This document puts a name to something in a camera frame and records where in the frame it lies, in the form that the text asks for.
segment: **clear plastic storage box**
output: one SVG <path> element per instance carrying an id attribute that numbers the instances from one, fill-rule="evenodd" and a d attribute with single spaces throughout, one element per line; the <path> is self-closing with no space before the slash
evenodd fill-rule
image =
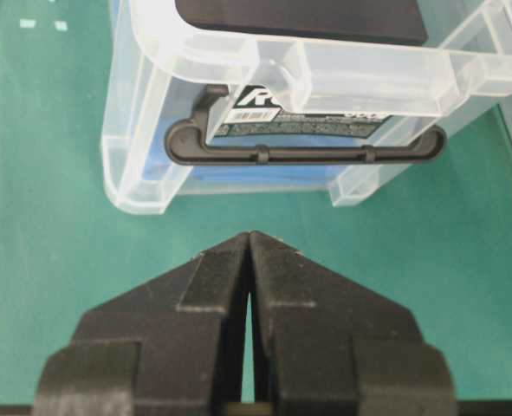
<path id="1" fill-rule="evenodd" d="M 420 47 L 200 29 L 174 0 L 112 0 L 108 197 L 133 214 L 163 213 L 177 194 L 327 190 L 334 206 L 371 197 L 407 165 L 182 166 L 164 137 L 208 84 L 229 90 L 211 107 L 214 146 L 407 146 L 434 125 L 452 135 L 512 94 L 512 0 L 418 3 L 428 34 Z M 222 135 L 250 86 L 289 114 L 380 122 L 365 138 Z"/>

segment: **white marking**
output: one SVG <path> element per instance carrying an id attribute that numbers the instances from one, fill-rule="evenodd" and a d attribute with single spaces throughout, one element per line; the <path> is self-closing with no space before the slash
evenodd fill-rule
<path id="1" fill-rule="evenodd" d="M 67 22 L 63 20 L 56 20 L 54 22 L 55 30 L 59 30 L 60 32 L 66 32 L 68 30 Z"/>
<path id="2" fill-rule="evenodd" d="M 33 29 L 36 26 L 36 20 L 21 19 L 19 20 L 19 26 L 21 27 L 21 29 Z"/>

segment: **clamp jaw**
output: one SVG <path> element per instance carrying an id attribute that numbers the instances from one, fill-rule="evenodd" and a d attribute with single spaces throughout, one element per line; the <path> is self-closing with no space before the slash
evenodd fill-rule
<path id="1" fill-rule="evenodd" d="M 233 414 L 249 294 L 265 413 L 457 414 L 408 309 L 252 232 L 87 312 L 49 358 L 34 416 Z"/>

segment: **black clamp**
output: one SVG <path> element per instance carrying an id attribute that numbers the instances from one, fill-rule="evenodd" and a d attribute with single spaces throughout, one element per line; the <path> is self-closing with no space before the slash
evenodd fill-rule
<path id="1" fill-rule="evenodd" d="M 256 400 L 243 413 L 251 295 Z M 412 313 L 259 232 L 87 312 L 49 358 L 35 416 L 454 416 Z"/>
<path id="2" fill-rule="evenodd" d="M 444 130 L 434 126 L 409 146 L 400 147 L 210 146 L 206 135 L 211 107 L 228 95 L 225 85 L 206 86 L 191 118 L 169 129 L 165 150 L 173 162 L 188 166 L 418 164 L 436 159 L 447 142 Z"/>

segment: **black handle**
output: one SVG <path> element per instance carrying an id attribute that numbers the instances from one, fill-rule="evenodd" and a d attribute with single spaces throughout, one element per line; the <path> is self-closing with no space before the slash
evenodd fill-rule
<path id="1" fill-rule="evenodd" d="M 436 159 L 447 142 L 444 130 L 434 126 L 402 147 L 209 146 L 206 134 L 211 106 L 227 95 L 227 86 L 208 85 L 191 118 L 169 129 L 165 150 L 173 162 L 187 166 L 405 165 Z"/>

